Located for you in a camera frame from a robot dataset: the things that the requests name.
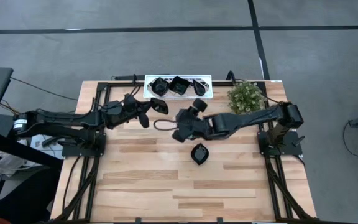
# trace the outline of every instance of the green artificial plant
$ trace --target green artificial plant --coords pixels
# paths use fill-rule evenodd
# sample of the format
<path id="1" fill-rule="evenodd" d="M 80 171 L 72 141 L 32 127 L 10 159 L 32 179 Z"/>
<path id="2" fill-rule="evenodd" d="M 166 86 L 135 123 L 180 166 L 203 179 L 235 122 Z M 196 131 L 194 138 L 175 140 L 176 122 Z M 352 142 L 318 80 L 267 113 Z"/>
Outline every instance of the green artificial plant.
<path id="1" fill-rule="evenodd" d="M 241 82 L 227 93 L 230 109 L 235 114 L 247 114 L 261 109 L 264 98 L 256 83 Z"/>

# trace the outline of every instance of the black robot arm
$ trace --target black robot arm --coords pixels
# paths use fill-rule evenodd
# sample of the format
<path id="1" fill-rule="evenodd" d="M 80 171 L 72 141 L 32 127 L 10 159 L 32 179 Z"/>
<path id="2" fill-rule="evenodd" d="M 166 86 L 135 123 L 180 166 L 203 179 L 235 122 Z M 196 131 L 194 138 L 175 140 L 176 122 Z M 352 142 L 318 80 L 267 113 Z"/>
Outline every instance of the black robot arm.
<path id="1" fill-rule="evenodd" d="M 298 128 L 303 119 L 296 105 L 281 102 L 271 108 L 258 110 L 251 114 L 237 115 L 219 113 L 198 118 L 207 104 L 200 99 L 195 100 L 193 106 L 182 109 L 176 116 L 177 130 L 172 137 L 184 142 L 186 139 L 203 138 L 205 140 L 227 139 L 238 129 L 262 124 L 268 121 L 277 121 L 276 127 L 268 133 L 270 144 L 276 146 L 291 128 Z"/>
<path id="2" fill-rule="evenodd" d="M 168 114 L 168 106 L 163 100 L 137 101 L 132 95 L 125 95 L 123 103 L 112 101 L 86 114 L 54 113 L 44 110 L 28 111 L 14 117 L 14 131 L 19 137 L 36 134 L 81 138 L 93 141 L 95 132 L 103 128 L 113 129 L 131 119 L 138 118 L 144 128 L 149 127 L 146 112 L 155 111 Z"/>

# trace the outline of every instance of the white bag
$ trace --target white bag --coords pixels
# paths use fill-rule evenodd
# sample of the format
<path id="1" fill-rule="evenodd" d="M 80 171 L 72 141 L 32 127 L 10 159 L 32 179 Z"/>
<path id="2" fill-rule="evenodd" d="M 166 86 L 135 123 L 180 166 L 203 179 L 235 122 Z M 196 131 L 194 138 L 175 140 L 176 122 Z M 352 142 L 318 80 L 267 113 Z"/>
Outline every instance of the white bag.
<path id="1" fill-rule="evenodd" d="M 26 140 L 20 140 L 19 143 L 27 145 Z M 5 174 L 8 177 L 15 174 L 17 170 L 28 169 L 30 167 L 20 168 L 25 164 L 25 159 L 17 156 L 12 156 L 8 153 L 0 151 L 0 174 Z"/>

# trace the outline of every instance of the small black object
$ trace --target small black object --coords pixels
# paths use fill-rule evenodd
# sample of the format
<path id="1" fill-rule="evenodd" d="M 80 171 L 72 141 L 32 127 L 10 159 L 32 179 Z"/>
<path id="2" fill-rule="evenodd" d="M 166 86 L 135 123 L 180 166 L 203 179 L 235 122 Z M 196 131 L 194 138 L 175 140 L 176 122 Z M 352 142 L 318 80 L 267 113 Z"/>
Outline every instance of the small black object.
<path id="1" fill-rule="evenodd" d="M 302 140 L 305 138 L 305 136 L 300 136 L 296 141 L 292 142 L 292 145 L 297 147 L 299 144 L 301 144 Z"/>
<path id="2" fill-rule="evenodd" d="M 197 108 L 199 111 L 204 112 L 206 107 L 208 106 L 203 100 L 197 98 L 194 102 L 193 102 L 193 106 L 195 108 Z"/>
<path id="3" fill-rule="evenodd" d="M 152 84 L 152 91 L 158 96 L 163 96 L 167 93 L 168 86 L 169 82 L 167 82 L 163 78 L 158 78 Z"/>
<path id="4" fill-rule="evenodd" d="M 194 92 L 198 95 L 198 96 L 204 96 L 205 94 L 205 87 L 199 83 L 196 80 L 193 80 L 193 86 L 194 86 Z"/>
<path id="5" fill-rule="evenodd" d="M 149 127 L 149 117 L 147 117 L 147 115 L 145 113 L 139 114 L 139 122 L 143 128 Z"/>
<path id="6" fill-rule="evenodd" d="M 188 80 L 180 78 L 179 76 L 175 76 L 175 78 L 173 78 L 172 82 L 169 84 L 169 89 L 182 96 L 186 93 L 189 85 L 190 82 Z"/>
<path id="7" fill-rule="evenodd" d="M 191 158 L 198 164 L 203 164 L 209 156 L 208 149 L 199 143 L 194 147 L 194 149 L 191 151 Z"/>
<path id="8" fill-rule="evenodd" d="M 162 114 L 168 114 L 168 105 L 163 100 L 157 98 L 151 98 L 150 102 L 152 102 L 152 108 Z"/>

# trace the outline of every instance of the wooden table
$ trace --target wooden table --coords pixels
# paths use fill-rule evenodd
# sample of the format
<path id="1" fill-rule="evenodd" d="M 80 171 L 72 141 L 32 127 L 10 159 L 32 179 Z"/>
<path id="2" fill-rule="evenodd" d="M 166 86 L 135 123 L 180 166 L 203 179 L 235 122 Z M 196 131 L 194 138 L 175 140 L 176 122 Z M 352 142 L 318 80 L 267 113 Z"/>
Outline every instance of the wooden table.
<path id="1" fill-rule="evenodd" d="M 76 113 L 91 108 L 97 83 L 83 82 Z M 287 100 L 281 81 L 265 84 L 269 97 Z M 203 115 L 230 112 L 226 96 L 230 89 L 214 87 L 214 98 L 207 100 L 208 108 Z M 121 100 L 131 90 L 132 87 L 114 87 L 110 100 Z M 135 97 L 145 101 L 142 95 L 143 89 Z M 223 217 L 225 222 L 274 220 L 265 162 L 259 154 L 257 126 L 240 129 L 224 141 L 198 139 L 179 143 L 172 139 L 171 131 L 157 131 L 152 123 L 156 119 L 173 119 L 180 108 L 189 107 L 193 100 L 166 102 L 169 115 L 150 110 L 148 129 L 132 120 L 106 130 L 108 143 L 100 160 L 91 221 L 134 222 L 135 217 L 145 222 L 215 222 L 216 217 Z M 190 157 L 190 151 L 199 142 L 209 149 L 209 158 L 202 166 Z M 62 212 L 63 193 L 74 160 L 71 157 L 63 163 L 51 218 Z M 282 161 L 289 191 L 315 217 L 303 165 L 292 156 L 282 156 Z M 66 204 L 78 188 L 81 163 L 82 159 L 73 172 Z M 282 195 L 277 191 L 284 217 Z M 80 218 L 85 214 L 87 196 L 86 192 Z"/>

